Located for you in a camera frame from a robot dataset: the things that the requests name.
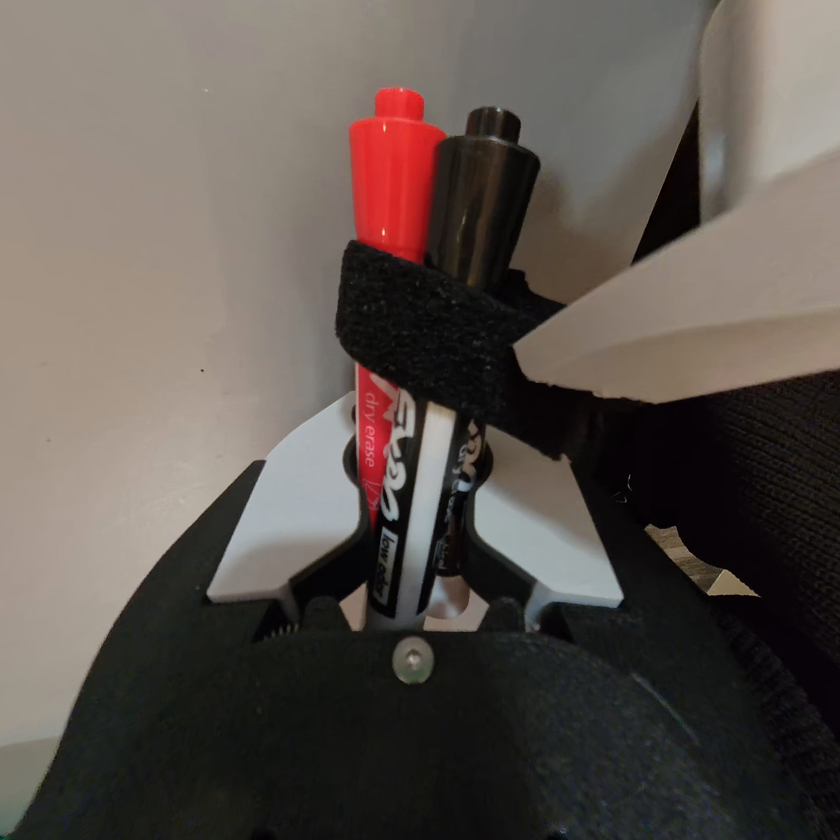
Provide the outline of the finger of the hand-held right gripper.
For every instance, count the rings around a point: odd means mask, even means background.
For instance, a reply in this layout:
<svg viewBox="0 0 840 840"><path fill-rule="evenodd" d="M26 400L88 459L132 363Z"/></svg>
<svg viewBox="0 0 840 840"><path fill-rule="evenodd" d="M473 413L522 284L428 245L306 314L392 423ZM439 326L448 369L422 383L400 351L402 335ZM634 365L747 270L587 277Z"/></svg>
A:
<svg viewBox="0 0 840 840"><path fill-rule="evenodd" d="M517 341L532 381L670 403L839 366L839 159L744 198Z"/></svg>

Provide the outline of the red dry erase marker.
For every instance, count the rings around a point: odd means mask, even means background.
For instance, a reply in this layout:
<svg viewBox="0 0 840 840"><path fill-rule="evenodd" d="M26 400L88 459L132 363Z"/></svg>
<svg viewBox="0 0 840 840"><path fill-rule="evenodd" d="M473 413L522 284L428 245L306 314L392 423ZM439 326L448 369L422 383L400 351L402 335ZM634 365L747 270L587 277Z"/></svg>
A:
<svg viewBox="0 0 840 840"><path fill-rule="evenodd" d="M375 95L374 116L350 126L356 238L414 264L425 256L434 152L445 137L424 111L420 93L384 88ZM398 389L359 364L354 385L359 483L374 527Z"/></svg>

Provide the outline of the black dry erase marker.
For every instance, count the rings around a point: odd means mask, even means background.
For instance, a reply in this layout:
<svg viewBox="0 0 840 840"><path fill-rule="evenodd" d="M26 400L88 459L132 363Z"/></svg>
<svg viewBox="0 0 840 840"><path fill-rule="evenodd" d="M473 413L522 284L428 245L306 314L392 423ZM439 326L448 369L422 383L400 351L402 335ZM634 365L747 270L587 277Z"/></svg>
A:
<svg viewBox="0 0 840 840"><path fill-rule="evenodd" d="M437 620L456 619L469 604L466 514L483 467L486 437L485 424L475 419L460 418L454 428L432 546L434 581L427 615Z"/></svg>
<svg viewBox="0 0 840 840"><path fill-rule="evenodd" d="M376 559L365 626L423 628L434 581L433 541L454 428L481 421L478 390L498 363L488 329L508 273L539 157L520 146L518 117L478 108L435 152L425 263L401 290L392 322L392 380L400 386L386 451Z"/></svg>

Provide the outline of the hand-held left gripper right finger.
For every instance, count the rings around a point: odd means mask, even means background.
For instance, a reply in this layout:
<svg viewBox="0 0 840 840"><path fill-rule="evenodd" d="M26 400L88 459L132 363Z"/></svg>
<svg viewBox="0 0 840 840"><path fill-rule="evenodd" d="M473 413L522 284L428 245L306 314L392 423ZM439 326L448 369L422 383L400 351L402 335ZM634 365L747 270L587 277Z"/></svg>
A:
<svg viewBox="0 0 840 840"><path fill-rule="evenodd" d="M569 460L488 436L468 501L464 576L485 602L516 600L538 632L556 605L617 608L624 593Z"/></svg>

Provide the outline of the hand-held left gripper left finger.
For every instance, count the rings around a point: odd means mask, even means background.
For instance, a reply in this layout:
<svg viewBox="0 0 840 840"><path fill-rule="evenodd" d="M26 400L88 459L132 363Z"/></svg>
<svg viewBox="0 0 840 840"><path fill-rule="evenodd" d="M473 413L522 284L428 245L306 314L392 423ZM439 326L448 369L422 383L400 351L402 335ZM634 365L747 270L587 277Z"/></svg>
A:
<svg viewBox="0 0 840 840"><path fill-rule="evenodd" d="M268 454L209 585L211 602L291 594L291 577L351 538L358 490L343 451L351 443L354 394L324 408Z"/></svg>

